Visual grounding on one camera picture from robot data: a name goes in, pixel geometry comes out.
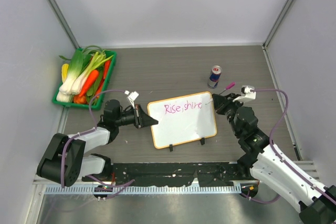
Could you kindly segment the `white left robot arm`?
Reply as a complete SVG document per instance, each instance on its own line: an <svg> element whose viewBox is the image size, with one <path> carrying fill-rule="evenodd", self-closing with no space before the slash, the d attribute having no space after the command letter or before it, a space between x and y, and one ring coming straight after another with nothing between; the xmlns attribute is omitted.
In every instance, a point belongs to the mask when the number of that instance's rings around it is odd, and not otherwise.
<svg viewBox="0 0 336 224"><path fill-rule="evenodd" d="M140 129L158 123L139 104L124 109L118 100L109 100L105 103L96 127L73 135L56 133L51 138L36 173L63 187L70 187L77 179L84 177L105 182L113 173L111 159L100 154L87 157L84 154L98 146L112 143L121 126L134 125Z"/></svg>

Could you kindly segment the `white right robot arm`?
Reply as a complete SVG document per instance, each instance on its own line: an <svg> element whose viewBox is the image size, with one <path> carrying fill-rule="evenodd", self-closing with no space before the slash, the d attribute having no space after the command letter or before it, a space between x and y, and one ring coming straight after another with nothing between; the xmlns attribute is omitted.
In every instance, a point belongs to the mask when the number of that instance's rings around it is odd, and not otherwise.
<svg viewBox="0 0 336 224"><path fill-rule="evenodd" d="M245 95L213 94L214 110L226 116L245 154L238 160L242 179L253 177L276 192L299 214L303 223L335 223L335 186L325 186L291 159L258 127Z"/></svg>

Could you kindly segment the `orange framed whiteboard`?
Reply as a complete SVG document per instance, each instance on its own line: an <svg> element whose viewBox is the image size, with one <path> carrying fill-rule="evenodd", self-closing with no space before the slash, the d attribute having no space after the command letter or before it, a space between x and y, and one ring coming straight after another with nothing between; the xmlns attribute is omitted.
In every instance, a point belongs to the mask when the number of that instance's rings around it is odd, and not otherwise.
<svg viewBox="0 0 336 224"><path fill-rule="evenodd" d="M181 145L217 134L212 94L208 91L153 101L149 116L158 121L151 126L157 149Z"/></svg>

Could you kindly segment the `purple capped marker pen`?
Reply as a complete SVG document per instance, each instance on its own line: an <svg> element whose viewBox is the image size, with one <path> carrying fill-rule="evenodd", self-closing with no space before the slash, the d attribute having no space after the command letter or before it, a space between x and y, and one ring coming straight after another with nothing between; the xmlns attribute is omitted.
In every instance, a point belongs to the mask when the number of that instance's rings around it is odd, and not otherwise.
<svg viewBox="0 0 336 224"><path fill-rule="evenodd" d="M226 86L226 87L223 89L223 91L221 91L221 92L219 92L219 93L217 93L217 94L219 94L219 95L223 94L223 93L226 92L227 90L229 90L229 89L231 89L232 87L234 87L235 84L236 84L236 82L232 82L232 83L230 83L228 86ZM205 105L208 105L208 104L210 104L210 103L212 103L212 102L213 102L213 97L212 97L212 94L211 94L210 99L205 103Z"/></svg>

